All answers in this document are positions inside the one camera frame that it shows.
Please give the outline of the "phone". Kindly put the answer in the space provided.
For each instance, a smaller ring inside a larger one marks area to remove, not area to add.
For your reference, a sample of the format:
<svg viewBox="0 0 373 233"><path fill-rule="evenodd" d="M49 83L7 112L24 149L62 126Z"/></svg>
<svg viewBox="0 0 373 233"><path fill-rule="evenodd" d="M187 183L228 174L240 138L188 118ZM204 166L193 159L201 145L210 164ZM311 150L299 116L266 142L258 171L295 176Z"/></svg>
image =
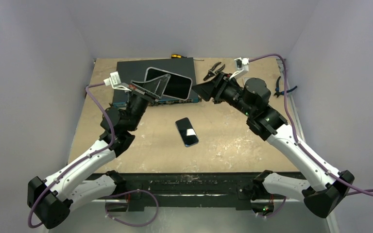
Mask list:
<svg viewBox="0 0 373 233"><path fill-rule="evenodd" d="M155 67L149 67L146 70L144 81L149 81L166 74L170 75L170 79L163 95L178 100L187 100L193 84L190 77Z"/></svg>

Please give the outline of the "blue smartphone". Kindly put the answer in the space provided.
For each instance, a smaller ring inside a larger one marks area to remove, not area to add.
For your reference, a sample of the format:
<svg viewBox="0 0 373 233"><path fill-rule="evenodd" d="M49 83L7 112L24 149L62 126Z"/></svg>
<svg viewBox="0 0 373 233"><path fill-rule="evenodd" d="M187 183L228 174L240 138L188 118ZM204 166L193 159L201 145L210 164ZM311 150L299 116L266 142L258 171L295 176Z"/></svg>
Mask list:
<svg viewBox="0 0 373 233"><path fill-rule="evenodd" d="M176 128L181 136L183 144L190 147L199 143L199 139L189 118L185 117L175 122Z"/></svg>

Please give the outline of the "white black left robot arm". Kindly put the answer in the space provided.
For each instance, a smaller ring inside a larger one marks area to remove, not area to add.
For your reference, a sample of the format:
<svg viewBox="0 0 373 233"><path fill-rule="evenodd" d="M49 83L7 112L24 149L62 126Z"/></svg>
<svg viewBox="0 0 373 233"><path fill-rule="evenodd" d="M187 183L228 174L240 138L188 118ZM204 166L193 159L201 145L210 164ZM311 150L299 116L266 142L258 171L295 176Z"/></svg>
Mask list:
<svg viewBox="0 0 373 233"><path fill-rule="evenodd" d="M35 228L32 216L39 219L39 225L52 229L62 223L77 208L99 198L126 201L142 196L144 190L131 190L126 180L116 171L108 171L91 182L87 178L98 168L123 154L135 139L132 132L151 102L161 99L170 74L164 74L145 82L121 82L117 72L111 73L102 82L115 90L129 93L125 109L102 109L101 126L104 132L87 151L58 172L42 179L32 178L28 183L27 203L30 207L28 226Z"/></svg>

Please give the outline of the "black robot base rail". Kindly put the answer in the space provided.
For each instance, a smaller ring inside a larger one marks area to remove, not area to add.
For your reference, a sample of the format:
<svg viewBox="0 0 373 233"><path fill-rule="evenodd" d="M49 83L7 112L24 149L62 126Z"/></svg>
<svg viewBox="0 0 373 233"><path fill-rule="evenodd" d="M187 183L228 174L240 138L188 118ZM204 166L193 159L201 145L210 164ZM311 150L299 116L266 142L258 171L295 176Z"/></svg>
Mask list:
<svg viewBox="0 0 373 233"><path fill-rule="evenodd" d="M130 212L155 206L234 208L241 211L283 199L282 195L268 194L254 183L260 172L109 173L118 182L113 188L113 196L136 191L121 198L129 201Z"/></svg>

